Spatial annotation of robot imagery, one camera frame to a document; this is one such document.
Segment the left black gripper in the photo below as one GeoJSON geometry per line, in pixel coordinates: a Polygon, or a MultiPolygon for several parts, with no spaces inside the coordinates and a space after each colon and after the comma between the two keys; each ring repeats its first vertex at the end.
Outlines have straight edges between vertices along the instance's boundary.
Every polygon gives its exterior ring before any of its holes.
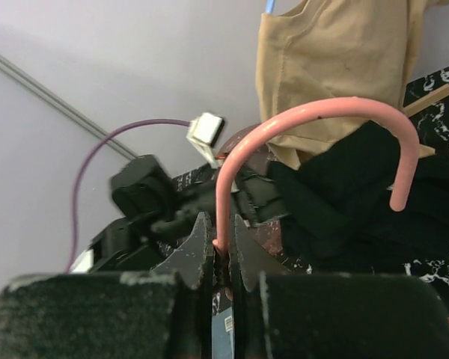
{"type": "MultiPolygon", "coordinates": [[[[236,191],[230,194],[230,210],[239,214],[250,226],[256,227],[267,221],[278,220],[288,215],[284,202],[278,193],[275,183],[264,176],[265,181],[271,183],[272,194],[275,196],[264,204],[258,204],[245,192],[242,178],[244,167],[241,167],[236,179],[236,191]]],[[[174,213],[174,228],[178,230],[192,229],[198,214],[205,212],[216,223],[216,181],[218,171],[209,165],[203,165],[193,171],[176,178],[177,209],[174,213]]]]}

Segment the black t shirt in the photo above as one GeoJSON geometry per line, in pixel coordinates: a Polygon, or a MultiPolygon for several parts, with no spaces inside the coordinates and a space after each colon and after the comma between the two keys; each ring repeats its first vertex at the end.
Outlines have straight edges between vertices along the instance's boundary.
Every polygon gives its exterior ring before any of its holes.
{"type": "Polygon", "coordinates": [[[418,162],[406,208],[389,206],[400,157],[394,136],[364,124],[328,151],[293,170],[271,162],[288,216],[284,250],[323,271],[390,271],[414,259],[449,253],[449,159],[418,162]]]}

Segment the pink wire hanger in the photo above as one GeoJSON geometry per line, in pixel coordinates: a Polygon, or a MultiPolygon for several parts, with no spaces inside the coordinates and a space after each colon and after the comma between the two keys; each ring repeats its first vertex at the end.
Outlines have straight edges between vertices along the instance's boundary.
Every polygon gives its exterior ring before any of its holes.
{"type": "MultiPolygon", "coordinates": [[[[395,212],[403,211],[412,190],[418,162],[422,159],[419,157],[420,145],[435,144],[434,155],[449,159],[449,114],[446,111],[436,112],[429,121],[430,129],[425,132],[424,139],[419,140],[422,123],[412,123],[403,112],[383,102],[361,97],[318,100],[291,108],[259,125],[234,147],[224,166],[227,171],[232,170],[256,146],[267,142],[276,156],[276,162],[296,170],[369,122],[387,130],[400,146],[389,206],[395,212]]],[[[449,306],[449,253],[441,260],[410,260],[390,271],[326,272],[403,273],[414,264],[430,267],[424,280],[438,290],[440,299],[449,306]]]]}

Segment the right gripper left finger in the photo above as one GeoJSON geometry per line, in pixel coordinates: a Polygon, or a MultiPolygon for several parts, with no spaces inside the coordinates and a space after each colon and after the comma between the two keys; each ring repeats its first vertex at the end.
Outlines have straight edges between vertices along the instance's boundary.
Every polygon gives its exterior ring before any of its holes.
{"type": "Polygon", "coordinates": [[[152,271],[27,274],[0,292],[0,358],[210,358],[213,225],[152,271]]]}

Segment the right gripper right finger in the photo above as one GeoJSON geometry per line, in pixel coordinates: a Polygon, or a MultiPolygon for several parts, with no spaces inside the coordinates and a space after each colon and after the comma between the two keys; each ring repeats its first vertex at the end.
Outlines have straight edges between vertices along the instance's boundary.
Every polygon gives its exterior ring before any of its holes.
{"type": "Polygon", "coordinates": [[[415,277],[290,272],[230,223],[236,358],[449,358],[449,318],[415,277]]]}

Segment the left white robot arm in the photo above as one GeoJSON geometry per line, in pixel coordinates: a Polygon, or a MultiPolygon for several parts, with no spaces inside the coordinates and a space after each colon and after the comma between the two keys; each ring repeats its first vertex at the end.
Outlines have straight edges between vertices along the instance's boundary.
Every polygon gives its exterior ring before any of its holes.
{"type": "MultiPolygon", "coordinates": [[[[205,164],[174,180],[154,155],[129,162],[109,182],[112,201],[122,217],[91,241],[73,265],[72,273],[147,271],[166,255],[162,245],[178,248],[188,237],[200,212],[216,225],[216,182],[219,169],[205,164]]],[[[258,227],[287,215],[274,182],[243,165],[232,190],[231,213],[249,227],[258,227]]]]}

